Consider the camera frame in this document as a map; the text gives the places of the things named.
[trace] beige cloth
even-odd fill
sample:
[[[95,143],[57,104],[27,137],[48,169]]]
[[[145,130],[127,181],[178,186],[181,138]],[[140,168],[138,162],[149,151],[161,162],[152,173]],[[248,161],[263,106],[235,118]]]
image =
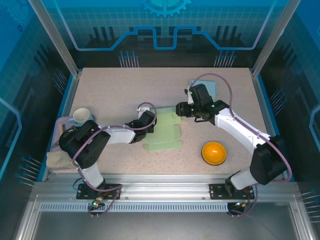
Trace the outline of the beige cloth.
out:
[[[50,170],[75,169],[72,159],[65,151],[49,151],[46,153],[46,166]]]

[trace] gear logo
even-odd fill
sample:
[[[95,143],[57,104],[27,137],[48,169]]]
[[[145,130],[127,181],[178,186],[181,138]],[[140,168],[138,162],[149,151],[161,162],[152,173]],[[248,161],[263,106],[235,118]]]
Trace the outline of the gear logo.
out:
[[[5,7],[11,17],[19,24],[23,25],[29,16],[29,5],[27,0],[0,0],[0,7]]]
[[[141,2],[144,10],[149,10],[150,14],[166,18],[168,15],[173,17],[175,14],[180,14],[181,10],[186,10],[191,0],[141,0]]]

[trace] white cup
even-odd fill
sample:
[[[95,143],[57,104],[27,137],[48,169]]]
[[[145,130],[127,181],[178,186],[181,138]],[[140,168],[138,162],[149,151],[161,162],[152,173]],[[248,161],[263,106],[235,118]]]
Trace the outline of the white cup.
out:
[[[73,117],[69,119],[69,123],[80,127],[88,120],[93,120],[93,117],[90,111],[83,107],[75,110]]]

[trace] speckled table surface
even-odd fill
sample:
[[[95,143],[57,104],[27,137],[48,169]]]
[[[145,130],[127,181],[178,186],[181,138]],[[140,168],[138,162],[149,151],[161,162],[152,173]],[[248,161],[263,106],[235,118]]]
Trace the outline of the speckled table surface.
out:
[[[233,92],[233,110],[261,131],[266,126],[248,68],[84,68],[70,115],[88,108],[98,124],[122,125],[137,118],[137,106],[151,102],[157,108],[173,107],[187,101],[184,89],[191,79],[204,73],[225,77]],[[217,96],[229,103],[229,91],[220,79]],[[113,144],[104,148],[98,160],[103,174],[231,174],[247,168],[251,156],[247,149],[224,130],[193,118],[180,124],[183,145],[179,149],[148,152],[143,142]],[[207,142],[219,142],[226,148],[226,161],[219,166],[206,164],[201,149]],[[64,170],[63,173],[75,173]]]

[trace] orange bowl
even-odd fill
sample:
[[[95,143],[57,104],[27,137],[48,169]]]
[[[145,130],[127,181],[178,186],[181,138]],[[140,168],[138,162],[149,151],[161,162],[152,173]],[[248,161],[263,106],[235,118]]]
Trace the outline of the orange bowl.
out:
[[[201,155],[207,164],[218,166],[226,160],[227,151],[220,143],[212,141],[203,146]]]

